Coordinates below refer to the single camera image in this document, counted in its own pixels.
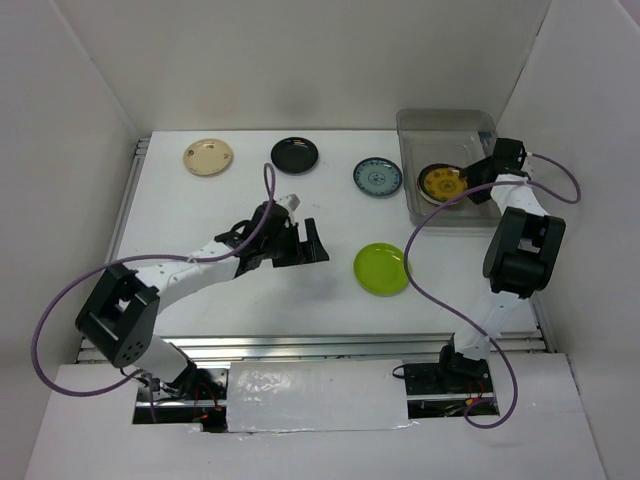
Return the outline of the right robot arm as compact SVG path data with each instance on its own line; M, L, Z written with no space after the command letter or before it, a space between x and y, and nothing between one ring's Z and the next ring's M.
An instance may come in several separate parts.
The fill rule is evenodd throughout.
M499 138L490 156L462 171L469 187L491 184L474 192L476 204L494 202L501 218L486 252L482 274L490 295L480 305L473 325L456 331L441 350L435 368L438 385L450 392L460 390L469 379L488 371L490 341L502 332L513 310L549 283L566 229L565 221L544 210L523 171L526 150L522 141Z

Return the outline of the lime green plate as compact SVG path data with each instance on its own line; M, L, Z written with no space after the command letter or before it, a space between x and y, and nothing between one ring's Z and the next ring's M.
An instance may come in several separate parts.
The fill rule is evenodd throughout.
M362 247L354 257L353 272L359 286L377 296L397 295L409 284L403 252L388 243Z

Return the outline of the yellow brown patterned plate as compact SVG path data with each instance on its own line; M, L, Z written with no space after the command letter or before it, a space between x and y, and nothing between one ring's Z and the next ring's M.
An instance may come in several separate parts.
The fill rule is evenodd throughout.
M424 167L417 179L420 196L435 205L442 205L467 190L460 169L449 164L434 163Z

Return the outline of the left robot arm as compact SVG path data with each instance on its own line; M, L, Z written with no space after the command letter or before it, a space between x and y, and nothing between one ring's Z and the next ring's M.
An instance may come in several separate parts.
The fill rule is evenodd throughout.
M325 262L329 258L314 219L301 237L293 219L295 196L263 203L254 215L188 255L139 269L106 268L78 314L81 334L111 363L150 373L176 399L189 397L206 373L177 346L155 334L159 314L188 296L258 269Z

